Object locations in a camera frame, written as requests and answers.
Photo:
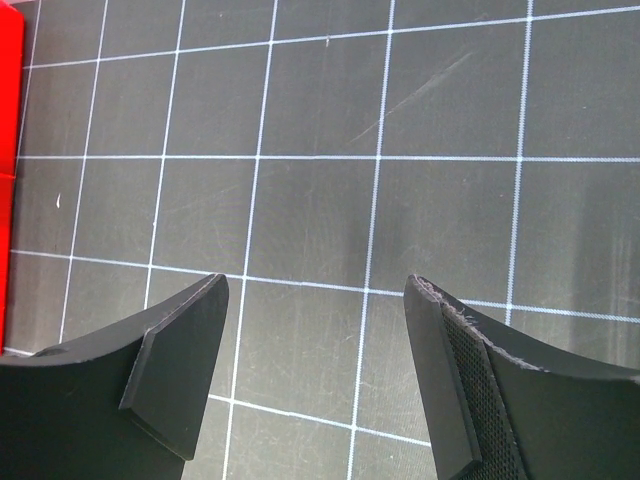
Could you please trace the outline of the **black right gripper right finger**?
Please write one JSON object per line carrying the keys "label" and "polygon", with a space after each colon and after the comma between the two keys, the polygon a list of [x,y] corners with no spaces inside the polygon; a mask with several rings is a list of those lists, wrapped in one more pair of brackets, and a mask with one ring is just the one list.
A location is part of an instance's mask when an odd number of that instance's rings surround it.
{"label": "black right gripper right finger", "polygon": [[441,479],[635,479],[639,373],[539,341],[412,275],[406,325]]}

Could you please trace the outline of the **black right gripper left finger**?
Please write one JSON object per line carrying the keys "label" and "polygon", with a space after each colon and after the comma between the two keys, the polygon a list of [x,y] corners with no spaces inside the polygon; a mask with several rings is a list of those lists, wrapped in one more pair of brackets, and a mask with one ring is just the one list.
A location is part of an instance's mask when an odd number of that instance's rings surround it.
{"label": "black right gripper left finger", "polygon": [[229,301],[207,276],[165,301],[1,361],[5,479],[178,479],[196,452]]}

